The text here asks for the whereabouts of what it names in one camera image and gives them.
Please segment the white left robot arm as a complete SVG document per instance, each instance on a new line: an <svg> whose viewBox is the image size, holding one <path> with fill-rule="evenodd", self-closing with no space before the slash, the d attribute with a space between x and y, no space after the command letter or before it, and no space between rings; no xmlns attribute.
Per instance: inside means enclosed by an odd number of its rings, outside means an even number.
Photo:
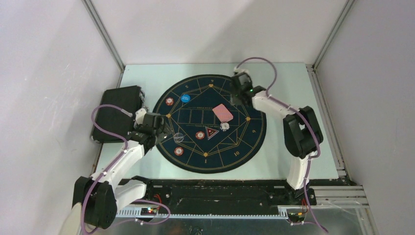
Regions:
<svg viewBox="0 0 415 235"><path fill-rule="evenodd" d="M163 115L150 113L146 108L133 114L115 105L111 107L135 118L135 129L122 136L94 124L102 132L121 139L124 146L100 172L81 176L74 184L72 204L81 207L80 230L85 235L109 228L117 213L132 202L149 204L154 200L155 191L145 179L131 179L122 186L119 183L136 162L171 134Z"/></svg>

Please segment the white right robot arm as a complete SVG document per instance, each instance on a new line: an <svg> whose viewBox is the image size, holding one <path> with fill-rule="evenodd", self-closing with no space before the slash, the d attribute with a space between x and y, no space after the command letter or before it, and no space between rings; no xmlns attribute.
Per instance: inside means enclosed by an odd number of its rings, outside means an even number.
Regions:
<svg viewBox="0 0 415 235"><path fill-rule="evenodd" d="M285 190L285 200L292 205L304 199L309 183L310 163L321 154L323 135L314 110L298 108L273 98L262 86L253 86L247 70L235 68L231 77L231 102L253 107L282 120L284 143L293 156Z"/></svg>

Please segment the red poker chip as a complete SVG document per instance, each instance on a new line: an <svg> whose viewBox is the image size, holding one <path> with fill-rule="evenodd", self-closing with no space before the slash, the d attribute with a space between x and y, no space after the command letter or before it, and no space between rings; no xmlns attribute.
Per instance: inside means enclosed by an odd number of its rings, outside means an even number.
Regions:
<svg viewBox="0 0 415 235"><path fill-rule="evenodd" d="M174 149L174 154L175 154L176 156L181 156L183 153L184 153L184 149L183 149L182 147L176 147L176 148Z"/></svg>
<svg viewBox="0 0 415 235"><path fill-rule="evenodd" d="M198 139L198 140L202 140L202 139L204 139L204 138L205 138L205 133L204 133L203 131L198 131L198 132L195 134L195 137L196 137L196 139Z"/></svg>
<svg viewBox="0 0 415 235"><path fill-rule="evenodd" d="M174 104L174 99L173 99L173 98L171 98L171 97L168 97L168 98L165 100L165 103L166 103L166 105L167 105L167 106L172 106L172 105Z"/></svg>

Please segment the blue small blind button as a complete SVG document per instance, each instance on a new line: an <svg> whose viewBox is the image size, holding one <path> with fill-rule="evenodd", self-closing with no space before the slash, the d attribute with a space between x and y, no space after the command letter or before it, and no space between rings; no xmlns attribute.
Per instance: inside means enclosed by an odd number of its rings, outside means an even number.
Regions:
<svg viewBox="0 0 415 235"><path fill-rule="evenodd" d="M188 103L191 100L191 96L188 94L183 94L181 96L181 102L182 103Z"/></svg>

